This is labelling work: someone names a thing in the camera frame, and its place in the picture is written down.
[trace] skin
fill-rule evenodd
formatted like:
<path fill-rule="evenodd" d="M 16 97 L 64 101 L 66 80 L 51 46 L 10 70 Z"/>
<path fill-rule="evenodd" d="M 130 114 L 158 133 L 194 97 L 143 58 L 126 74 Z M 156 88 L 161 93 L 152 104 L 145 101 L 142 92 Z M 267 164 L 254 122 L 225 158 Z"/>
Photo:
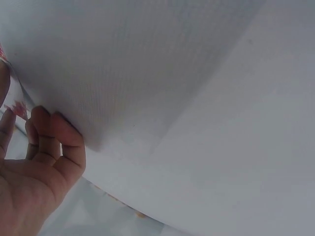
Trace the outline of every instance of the skin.
<path fill-rule="evenodd" d="M 9 70 L 0 61 L 0 106 L 9 85 Z M 61 114 L 39 106 L 26 122 L 26 158 L 5 160 L 15 118 L 7 110 L 0 121 L 0 234 L 34 236 L 84 172 L 85 147 L 82 135 Z"/>

